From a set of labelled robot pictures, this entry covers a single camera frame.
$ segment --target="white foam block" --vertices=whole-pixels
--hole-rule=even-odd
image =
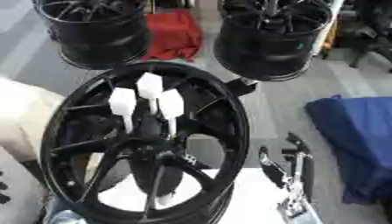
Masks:
[[[112,113],[122,116],[127,133],[133,130],[132,115],[137,105],[135,91],[130,88],[117,87],[108,99]]]
[[[157,98],[164,91],[162,77],[153,73],[145,73],[136,85],[139,95],[149,100],[150,112],[156,114],[158,112]]]
[[[184,99],[177,89],[163,92],[159,96],[158,101],[166,120],[171,120],[184,114]]]

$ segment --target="wheel spoke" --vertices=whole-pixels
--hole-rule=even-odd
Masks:
[[[58,4],[80,4],[82,1],[64,1],[64,2],[53,2],[53,3],[46,3],[43,4],[42,7],[49,7],[49,6],[55,6]]]
[[[106,83],[108,83],[108,86],[110,87],[111,90],[115,89],[115,85],[113,84],[112,80],[109,79],[108,77],[103,78],[105,80]]]
[[[111,114],[110,106],[108,104],[68,107],[68,108],[64,108],[64,110],[68,113],[83,115],[83,116],[89,116],[89,115],[107,116]]]
[[[106,10],[113,11],[113,12],[119,14],[119,15],[122,15],[122,14],[123,14],[123,13],[120,12],[119,10],[114,9],[114,8],[112,8],[112,7],[110,7],[110,6],[106,5],[106,4],[102,4],[101,7],[102,7],[102,8],[105,8]]]
[[[57,19],[61,19],[64,17],[71,9],[76,5],[76,3],[70,3],[64,10],[60,12],[60,14],[57,16]]]
[[[196,111],[196,115],[201,114],[203,112],[206,112],[210,109],[214,109],[215,107],[219,106],[219,104],[222,103],[224,100],[226,100],[226,98],[221,97],[221,98],[218,98],[218,99],[208,103],[206,106],[198,109],[198,111]]]
[[[122,148],[122,146],[129,146],[131,148],[139,148],[150,143],[150,141],[144,140],[141,137],[128,136],[125,140],[121,141],[120,147]]]
[[[158,160],[152,170],[152,174],[150,176],[150,187],[147,195],[147,200],[144,205],[144,218],[148,217],[148,214],[156,209],[156,198],[158,194],[158,189],[162,181],[162,177],[165,173],[165,167]]]
[[[163,159],[165,166],[177,168],[182,172],[194,177],[201,185],[204,191],[212,189],[214,180],[206,175],[203,171],[191,165],[187,160],[181,156],[167,157]]]
[[[174,82],[173,84],[171,84],[167,89],[174,89],[174,88],[179,88],[180,86],[186,84],[192,77],[186,77],[180,81]]]
[[[302,20],[304,20],[304,21],[308,21],[308,22],[310,22],[310,23],[314,23],[314,24],[320,24],[320,22],[319,21],[317,21],[317,20],[315,20],[315,19],[312,19],[312,18],[310,18],[310,17],[307,17],[307,16],[303,16],[303,15],[293,15],[293,17],[294,18],[299,18],[299,19],[302,19]]]
[[[95,15],[95,13],[98,11],[98,8],[99,7],[94,7],[92,10],[91,10],[91,12],[90,12],[90,14],[87,16],[87,18],[86,18],[86,21],[87,22],[90,22],[91,21],[91,19],[94,17],[94,15]],[[107,78],[104,78],[104,80],[108,83],[108,85],[110,86],[110,88],[113,90],[113,88],[111,87],[111,83],[109,83],[108,82],[108,79]]]
[[[105,152],[108,142],[113,141],[112,138],[104,138],[99,140],[91,140],[81,143],[73,143],[53,149],[53,155],[74,156],[85,153]]]
[[[110,169],[117,163],[117,151],[112,148],[111,151],[105,153],[101,162],[98,164],[94,176],[88,181],[87,187],[79,199],[79,203],[83,203],[86,200],[95,199],[98,195],[100,183],[105,178],[106,174]]]

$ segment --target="black wheel rim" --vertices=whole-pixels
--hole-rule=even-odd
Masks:
[[[123,126],[118,122],[117,117],[109,113],[106,100],[111,90],[114,87],[136,89],[136,81],[147,71],[162,75],[165,89],[176,88],[185,98],[186,115],[179,118],[178,137],[173,141],[159,140],[152,142],[151,140],[142,139],[137,134],[125,135]],[[188,88],[197,89],[201,92],[202,89],[205,89],[206,93],[211,95],[211,98],[203,105],[194,107],[189,106],[191,105],[189,104],[187,106],[186,103],[190,100],[187,99],[188,94],[186,94]],[[139,106],[142,101],[139,99],[137,105]],[[213,123],[220,122],[220,118],[217,118],[217,116],[211,115],[208,118],[210,113],[219,109],[226,111],[220,115],[221,119],[224,119],[222,122],[227,125],[226,129],[216,129],[216,126],[213,125]],[[94,114],[93,118],[99,120],[98,123],[101,124],[101,126],[91,128],[97,130],[97,132],[74,137],[72,134],[74,129],[85,131],[80,130],[80,128],[92,126],[92,124],[88,125],[88,122],[84,123],[80,120],[82,117],[91,119],[92,114]],[[214,122],[206,123],[211,118],[214,119]],[[106,135],[113,130],[116,131],[114,136]],[[181,145],[184,145],[184,141],[193,134],[209,135],[220,141],[225,153],[225,160],[215,178],[209,178],[181,157],[183,155],[181,154]],[[154,145],[154,147],[161,144],[169,146],[154,156],[157,165],[153,169],[155,178],[151,181],[154,184],[149,192],[145,204],[146,209],[143,212],[126,212],[102,204],[95,199],[98,194],[98,186],[91,184],[94,181],[91,181],[90,185],[80,183],[74,175],[74,168],[71,167],[70,161],[73,155],[105,152],[97,172],[92,177],[98,183],[105,176],[100,174],[106,174],[113,163],[118,162],[119,159],[135,159],[132,158],[135,149],[140,149],[146,144]],[[91,220],[100,223],[166,223],[168,221],[184,223],[175,222],[175,220],[184,220],[184,217],[216,202],[222,195],[231,195],[229,189],[242,168],[248,147],[249,126],[246,114],[241,103],[229,92],[224,83],[211,74],[194,67],[164,62],[149,62],[126,66],[99,75],[67,97],[54,114],[45,131],[41,150],[41,165],[46,182],[53,192],[73,210],[86,218],[91,218]],[[125,149],[128,151],[129,148],[133,152],[130,154],[124,153]],[[152,201],[154,201],[154,195],[157,193],[157,183],[165,166],[175,167],[194,177],[202,186],[202,191],[188,201],[174,207],[155,210]]]
[[[38,11],[62,22],[91,23],[125,17],[142,6],[140,1],[123,0],[41,0]]]
[[[312,35],[324,29],[331,20],[331,10],[320,0],[300,1],[300,3],[283,6],[277,18],[281,18],[285,26],[291,26],[285,33],[271,32],[257,28],[260,23],[269,18],[261,17],[263,9],[261,7],[249,7],[241,13],[228,15],[225,22],[242,29],[243,32],[259,32],[272,38],[296,38],[300,36]]]
[[[219,0],[218,10],[223,17],[247,11],[264,11],[267,6],[265,0]]]

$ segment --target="chair leg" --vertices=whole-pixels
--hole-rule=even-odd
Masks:
[[[368,50],[360,51],[355,55],[353,62],[351,62],[350,67],[357,68],[361,59],[363,59],[368,54]]]
[[[320,52],[321,59],[322,59],[322,60],[327,60],[330,51],[331,51],[331,50],[326,50],[326,49],[321,50],[321,52]]]

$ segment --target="hanging wheel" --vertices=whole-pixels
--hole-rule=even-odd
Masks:
[[[92,22],[125,16],[130,4],[123,0],[50,0],[38,4],[38,7],[59,21]]]
[[[144,72],[163,76],[164,89],[176,88],[184,98],[185,114],[178,119],[178,134],[172,140],[167,138],[167,125],[160,115],[146,122],[148,103],[144,99],[137,100],[131,134],[125,133],[120,117],[111,115],[108,98],[112,90],[136,89]],[[158,131],[142,129],[144,123],[153,123]],[[188,138],[200,134],[216,139],[224,154],[214,178],[186,159]],[[224,83],[194,67],[147,62],[101,74],[67,97],[46,128],[41,165],[52,191],[91,223],[217,223],[228,206],[248,146],[246,113]],[[81,173],[86,165],[77,161],[92,153],[103,156],[93,177],[85,183]],[[142,189],[148,196],[141,211],[120,210],[98,200],[102,181],[121,160],[131,164],[148,161],[151,165],[147,175],[146,170],[132,171],[136,181],[148,183]],[[199,183],[200,190],[182,203],[158,209],[159,188],[177,175],[175,171],[166,173],[168,169],[189,175]]]

